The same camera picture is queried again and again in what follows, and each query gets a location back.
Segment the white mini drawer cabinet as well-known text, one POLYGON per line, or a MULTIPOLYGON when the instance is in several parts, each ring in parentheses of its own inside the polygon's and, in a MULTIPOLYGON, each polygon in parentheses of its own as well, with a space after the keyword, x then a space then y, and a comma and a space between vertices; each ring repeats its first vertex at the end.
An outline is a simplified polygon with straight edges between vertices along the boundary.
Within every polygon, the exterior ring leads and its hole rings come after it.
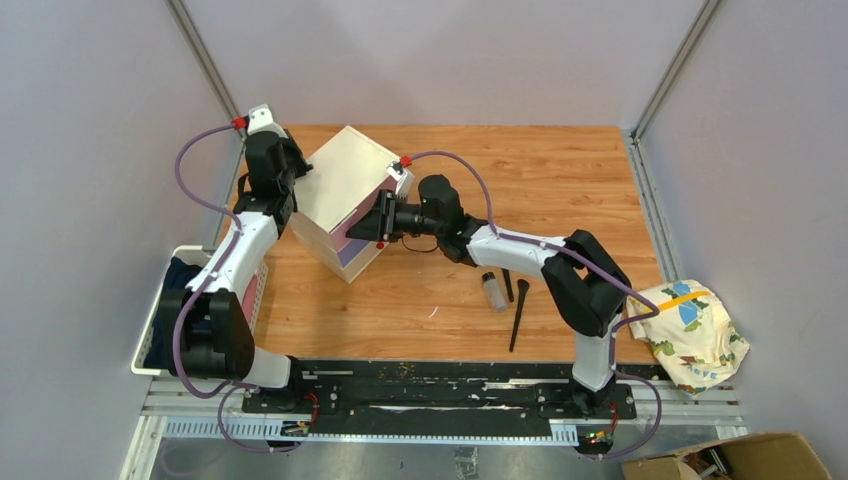
POLYGON ((313 257, 342 280, 339 251, 334 249, 329 232, 353 209, 371 208, 379 190, 395 192, 395 180, 387 168, 399 159, 365 134, 346 126, 308 158, 314 168, 296 180, 297 212, 291 216, 288 228, 313 257))

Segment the pink drawer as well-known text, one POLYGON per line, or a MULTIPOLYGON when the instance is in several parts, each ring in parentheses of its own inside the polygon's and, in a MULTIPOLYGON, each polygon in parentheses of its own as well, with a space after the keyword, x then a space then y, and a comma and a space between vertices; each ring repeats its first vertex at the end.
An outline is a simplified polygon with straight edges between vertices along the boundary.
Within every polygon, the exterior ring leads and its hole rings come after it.
POLYGON ((336 251, 343 250, 351 241, 351 239, 347 237, 347 232, 369 211, 370 207, 359 206, 353 209, 329 232, 333 247, 336 251))

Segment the purple drawer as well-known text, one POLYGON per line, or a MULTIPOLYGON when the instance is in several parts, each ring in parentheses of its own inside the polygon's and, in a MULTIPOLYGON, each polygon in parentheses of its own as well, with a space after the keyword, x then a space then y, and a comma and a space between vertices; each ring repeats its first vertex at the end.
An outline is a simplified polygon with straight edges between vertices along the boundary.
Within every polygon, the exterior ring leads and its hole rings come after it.
POLYGON ((373 241, 362 239, 350 239, 349 242, 338 252, 338 259, 341 266, 346 267, 361 252, 366 250, 368 247, 372 247, 374 245, 375 242, 373 241))

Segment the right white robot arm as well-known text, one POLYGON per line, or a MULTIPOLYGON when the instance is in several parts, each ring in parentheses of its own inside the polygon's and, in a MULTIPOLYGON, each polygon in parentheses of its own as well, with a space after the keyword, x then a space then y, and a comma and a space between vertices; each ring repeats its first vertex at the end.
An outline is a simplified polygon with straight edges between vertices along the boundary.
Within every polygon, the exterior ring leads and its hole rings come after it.
POLYGON ((425 177, 418 194, 414 204, 392 190, 380 191, 371 209, 347 229, 347 237, 388 243, 406 235, 431 235, 454 263, 542 279, 575 333, 572 406, 589 418, 607 409, 615 368, 612 327, 632 285, 600 242, 585 230, 541 237, 500 229, 466 213, 442 175, 425 177))

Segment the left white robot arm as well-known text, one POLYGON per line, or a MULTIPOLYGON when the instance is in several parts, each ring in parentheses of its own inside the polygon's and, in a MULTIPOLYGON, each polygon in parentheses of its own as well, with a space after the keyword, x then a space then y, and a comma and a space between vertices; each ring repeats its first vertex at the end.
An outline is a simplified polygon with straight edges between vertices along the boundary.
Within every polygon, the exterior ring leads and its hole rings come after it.
POLYGON ((268 390, 271 404, 293 413, 306 400, 299 362, 256 345, 241 302, 265 254, 297 210, 296 179, 311 167, 280 126, 248 128, 245 157, 248 172, 239 179, 235 209, 187 194, 228 216, 231 223, 224 242, 199 274, 160 297, 162 333, 169 344, 166 365, 196 397, 211 398, 217 392, 199 390, 192 379, 219 379, 223 385, 268 390))

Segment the thin black makeup brush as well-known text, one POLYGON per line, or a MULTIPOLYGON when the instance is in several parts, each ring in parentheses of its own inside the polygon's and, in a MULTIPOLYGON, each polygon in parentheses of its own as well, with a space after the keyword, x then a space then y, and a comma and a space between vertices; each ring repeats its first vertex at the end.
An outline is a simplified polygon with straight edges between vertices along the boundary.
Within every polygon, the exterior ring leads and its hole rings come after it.
POLYGON ((526 303, 526 298, 530 289, 530 284, 525 279, 519 279, 517 281, 518 288, 518 298, 516 301, 516 309, 514 314, 513 327, 511 331, 510 344, 509 344, 509 352, 512 353, 515 349, 515 345, 517 342, 517 337, 519 333, 520 323, 523 315, 523 310, 526 303))

